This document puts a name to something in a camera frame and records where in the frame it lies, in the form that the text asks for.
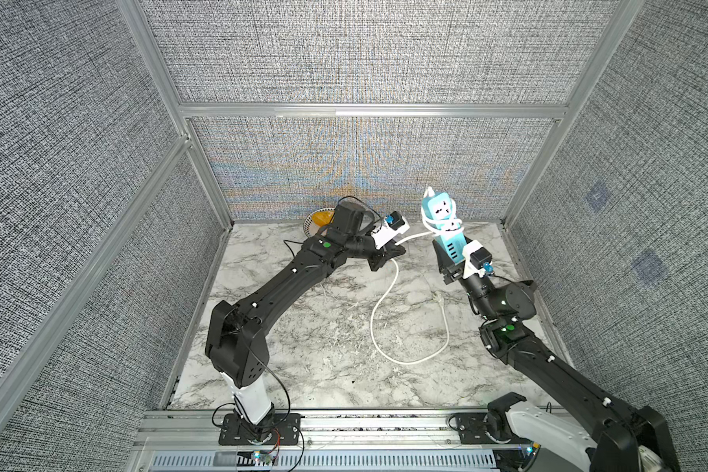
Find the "teal power strip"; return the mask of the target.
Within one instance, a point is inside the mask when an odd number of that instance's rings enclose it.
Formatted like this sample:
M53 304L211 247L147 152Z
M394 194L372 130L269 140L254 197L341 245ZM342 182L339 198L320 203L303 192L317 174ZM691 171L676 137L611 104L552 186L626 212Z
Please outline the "teal power strip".
M423 224L435 234L448 257L458 264L464 260L466 239L462 220L456 212L456 202L448 193L437 193L432 187L425 190L421 204Z

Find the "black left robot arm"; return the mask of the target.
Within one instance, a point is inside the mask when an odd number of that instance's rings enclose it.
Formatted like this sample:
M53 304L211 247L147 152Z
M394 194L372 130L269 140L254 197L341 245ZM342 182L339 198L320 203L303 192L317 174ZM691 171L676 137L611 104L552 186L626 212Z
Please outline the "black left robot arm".
M234 412L252 442L263 443L283 423L275 414L263 374L269 371L267 334L308 290L348 260L365 260L371 271L406 253L398 236L409 230L399 212L379 216L363 204L341 199L277 275L245 298L219 302L210 315L205 355L228 384Z

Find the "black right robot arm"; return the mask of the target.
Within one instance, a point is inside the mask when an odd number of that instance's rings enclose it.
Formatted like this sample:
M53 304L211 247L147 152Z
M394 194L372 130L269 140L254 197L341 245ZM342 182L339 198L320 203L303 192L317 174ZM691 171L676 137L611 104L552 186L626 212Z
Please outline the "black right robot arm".
M459 282L471 309L483 318L479 332L486 350L544 389L572 417L564 420L519 393L507 393L488 405L485 433L490 440L531 440L582 471L680 470L668 422L660 413L608 393L525 326L537 314L534 281L497 286L493 273L480 275L492 257L474 240L465 245L460 263L440 242L433 248L444 281Z

